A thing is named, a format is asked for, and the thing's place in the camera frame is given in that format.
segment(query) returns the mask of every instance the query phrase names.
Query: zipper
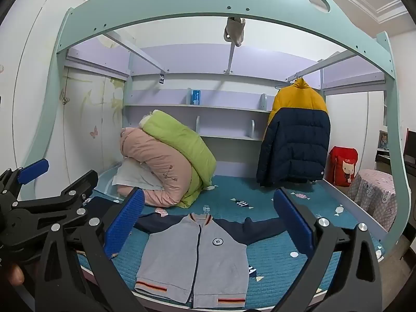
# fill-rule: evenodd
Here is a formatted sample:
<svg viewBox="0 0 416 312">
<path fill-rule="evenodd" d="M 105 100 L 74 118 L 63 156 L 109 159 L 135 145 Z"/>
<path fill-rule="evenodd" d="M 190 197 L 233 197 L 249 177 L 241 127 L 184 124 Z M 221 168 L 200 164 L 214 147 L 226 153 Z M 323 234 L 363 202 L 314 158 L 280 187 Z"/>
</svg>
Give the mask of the zipper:
<svg viewBox="0 0 416 312">
<path fill-rule="evenodd" d="M 195 273 L 193 274 L 193 281 L 192 281 L 192 287 L 191 292 L 189 293 L 188 300 L 186 302 L 192 301 L 191 309 L 193 308 L 193 287 L 195 286 L 195 280 L 196 280 L 196 271 L 198 270 L 198 262 L 199 262 L 199 241 L 201 239 L 201 231 L 202 228 L 199 226 L 199 233 L 198 233 L 198 243 L 196 244 L 196 265 L 195 265 Z"/>
</svg>

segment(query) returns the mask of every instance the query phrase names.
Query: gray jacket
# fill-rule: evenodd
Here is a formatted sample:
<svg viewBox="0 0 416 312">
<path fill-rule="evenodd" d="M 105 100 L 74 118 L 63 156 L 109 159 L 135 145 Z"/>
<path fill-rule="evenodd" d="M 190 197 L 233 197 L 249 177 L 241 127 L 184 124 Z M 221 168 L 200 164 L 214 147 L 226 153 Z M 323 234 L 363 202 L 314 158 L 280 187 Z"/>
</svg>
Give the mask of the gray jacket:
<svg viewBox="0 0 416 312">
<path fill-rule="evenodd" d="M 134 288 L 193 308 L 244 307 L 247 245 L 285 231 L 280 218 L 238 223 L 205 214 L 152 213 L 135 227 L 150 236 Z"/>
</svg>

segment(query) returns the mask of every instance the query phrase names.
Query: dark navy garment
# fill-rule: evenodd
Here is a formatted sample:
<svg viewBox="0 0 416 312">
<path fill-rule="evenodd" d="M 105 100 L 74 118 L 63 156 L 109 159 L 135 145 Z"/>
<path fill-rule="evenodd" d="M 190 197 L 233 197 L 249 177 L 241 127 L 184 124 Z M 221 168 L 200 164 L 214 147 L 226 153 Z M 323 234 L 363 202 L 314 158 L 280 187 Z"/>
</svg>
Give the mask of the dark navy garment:
<svg viewBox="0 0 416 312">
<path fill-rule="evenodd" d="M 261 144 L 257 182 L 323 179 L 331 124 L 323 110 L 281 108 Z"/>
</svg>

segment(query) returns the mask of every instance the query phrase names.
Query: green bed frame panel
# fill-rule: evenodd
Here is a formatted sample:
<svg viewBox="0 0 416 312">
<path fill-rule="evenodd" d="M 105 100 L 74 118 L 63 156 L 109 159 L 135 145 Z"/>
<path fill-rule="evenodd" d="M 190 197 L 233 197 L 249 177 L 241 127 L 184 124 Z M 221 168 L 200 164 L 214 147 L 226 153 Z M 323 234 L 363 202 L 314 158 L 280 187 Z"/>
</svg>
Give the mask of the green bed frame panel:
<svg viewBox="0 0 416 312">
<path fill-rule="evenodd" d="M 386 75 L 388 85 L 388 132 L 398 213 L 391 231 L 382 241 L 389 251 L 398 240 L 410 212 L 410 195 L 399 132 L 399 96 L 395 69 L 386 33 L 377 40 L 356 28 L 333 0 L 325 0 L 329 12 L 318 10 L 309 0 L 88 0 L 70 9 L 57 38 L 49 69 L 47 95 L 26 165 L 42 158 L 55 121 L 63 61 L 59 53 L 84 40 L 122 27 L 184 16 L 242 16 L 300 29 L 337 43 L 374 64 Z M 25 196 L 34 198 L 34 186 Z"/>
</svg>

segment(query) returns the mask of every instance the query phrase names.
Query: round patch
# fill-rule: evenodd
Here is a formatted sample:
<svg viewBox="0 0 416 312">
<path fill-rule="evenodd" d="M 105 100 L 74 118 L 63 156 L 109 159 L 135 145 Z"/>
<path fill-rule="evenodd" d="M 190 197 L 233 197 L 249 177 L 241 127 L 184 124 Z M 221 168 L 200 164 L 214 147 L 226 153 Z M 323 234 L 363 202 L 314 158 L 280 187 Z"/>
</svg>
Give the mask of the round patch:
<svg viewBox="0 0 416 312">
<path fill-rule="evenodd" d="M 224 241 L 223 241 L 221 238 L 215 238 L 215 239 L 212 241 L 212 243 L 213 243 L 215 246 L 219 246 L 219 245 L 222 245 L 222 244 L 224 243 Z"/>
</svg>

